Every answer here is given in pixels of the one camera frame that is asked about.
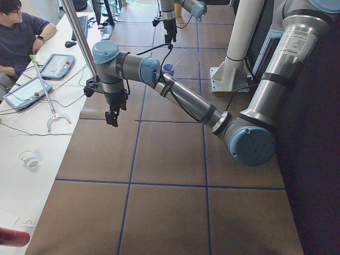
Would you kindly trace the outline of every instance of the keyboard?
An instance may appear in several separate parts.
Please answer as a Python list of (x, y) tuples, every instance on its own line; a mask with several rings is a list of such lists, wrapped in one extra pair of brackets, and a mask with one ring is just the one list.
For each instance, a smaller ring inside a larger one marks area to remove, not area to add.
[[(88, 30), (89, 18), (87, 16), (81, 16), (81, 17), (78, 17), (78, 21), (79, 21), (81, 30), (83, 30), (85, 38), (87, 38), (87, 30)], [(72, 32), (71, 40), (73, 40), (73, 41), (77, 40), (77, 38), (75, 37), (74, 31)]]

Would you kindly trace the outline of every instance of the black computer mouse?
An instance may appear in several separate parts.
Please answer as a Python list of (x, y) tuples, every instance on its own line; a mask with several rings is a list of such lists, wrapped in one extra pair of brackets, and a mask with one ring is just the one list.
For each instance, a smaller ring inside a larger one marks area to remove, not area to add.
[(72, 46), (74, 46), (74, 45), (76, 45), (76, 44), (77, 44), (76, 41), (66, 41), (66, 42), (65, 42), (65, 47), (66, 47), (66, 48), (70, 48), (70, 47), (72, 47)]

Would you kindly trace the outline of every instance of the black hair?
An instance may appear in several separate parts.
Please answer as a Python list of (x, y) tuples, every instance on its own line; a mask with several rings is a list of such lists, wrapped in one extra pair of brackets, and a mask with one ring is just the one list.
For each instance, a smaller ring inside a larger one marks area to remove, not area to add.
[(20, 0), (0, 0), (0, 12), (6, 15), (17, 12), (21, 8)]

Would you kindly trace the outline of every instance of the robotic arm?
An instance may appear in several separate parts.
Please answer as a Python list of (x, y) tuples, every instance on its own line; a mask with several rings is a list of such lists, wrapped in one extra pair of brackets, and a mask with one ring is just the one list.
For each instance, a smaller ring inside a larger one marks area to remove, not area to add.
[(332, 12), (327, 12), (327, 3), (321, 10), (320, 1), (281, 2), (282, 38), (249, 107), (238, 117), (217, 109), (169, 74), (161, 74), (158, 60), (121, 52), (112, 41), (101, 41), (93, 47), (99, 78), (88, 81), (85, 94), (103, 93), (110, 107), (106, 112), (107, 123), (117, 126), (119, 111), (126, 110), (128, 98), (123, 79), (144, 82), (211, 128), (238, 162), (247, 166), (264, 164), (275, 153), (279, 112), (305, 58), (317, 39), (330, 30), (336, 18), (334, 13), (340, 13), (340, 3), (330, 4)]
[[(176, 42), (177, 25), (175, 18), (175, 2), (180, 4), (195, 18), (201, 18), (207, 13), (207, 6), (204, 2), (196, 0), (160, 0), (161, 13), (163, 16), (164, 29), (166, 30), (165, 43), (169, 44), (173, 40)], [(154, 27), (161, 21), (156, 17), (152, 22)]]

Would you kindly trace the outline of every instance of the dark blue shirt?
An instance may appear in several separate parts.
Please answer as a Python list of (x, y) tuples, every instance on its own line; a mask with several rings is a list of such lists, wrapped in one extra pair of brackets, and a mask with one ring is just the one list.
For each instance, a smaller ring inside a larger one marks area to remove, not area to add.
[(33, 54), (36, 35), (41, 34), (48, 24), (48, 21), (28, 13), (22, 13), (22, 22), (11, 28), (0, 24), (0, 65), (13, 67), (19, 77), (31, 61), (29, 55)]

